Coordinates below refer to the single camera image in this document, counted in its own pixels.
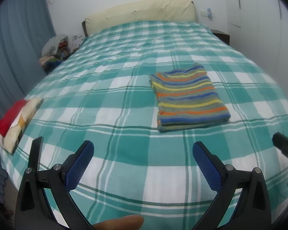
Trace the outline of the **person's fingertip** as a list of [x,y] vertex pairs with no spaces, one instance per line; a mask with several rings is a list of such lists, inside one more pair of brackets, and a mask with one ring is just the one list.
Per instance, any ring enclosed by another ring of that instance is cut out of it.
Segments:
[[96,230],[139,230],[143,223],[144,218],[141,215],[128,215],[99,222],[92,225],[92,227]]

